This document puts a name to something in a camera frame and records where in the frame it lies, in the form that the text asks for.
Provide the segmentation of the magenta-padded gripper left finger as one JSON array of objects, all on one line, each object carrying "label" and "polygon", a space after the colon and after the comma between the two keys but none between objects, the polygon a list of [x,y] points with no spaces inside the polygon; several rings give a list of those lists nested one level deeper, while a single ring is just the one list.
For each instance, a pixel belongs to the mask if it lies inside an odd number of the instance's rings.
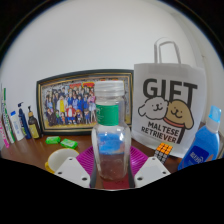
[{"label": "magenta-padded gripper left finger", "polygon": [[96,165],[93,148],[89,147],[77,157],[68,157],[55,172],[55,175],[81,187],[94,188]]}]

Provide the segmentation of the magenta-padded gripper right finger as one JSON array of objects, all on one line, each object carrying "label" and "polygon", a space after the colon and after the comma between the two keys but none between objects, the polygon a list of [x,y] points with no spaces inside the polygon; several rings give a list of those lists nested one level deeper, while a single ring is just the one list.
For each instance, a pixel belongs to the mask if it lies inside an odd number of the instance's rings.
[{"label": "magenta-padded gripper right finger", "polygon": [[132,147],[128,168],[131,188],[140,188],[166,177],[170,172],[156,157],[147,157],[139,149]]}]

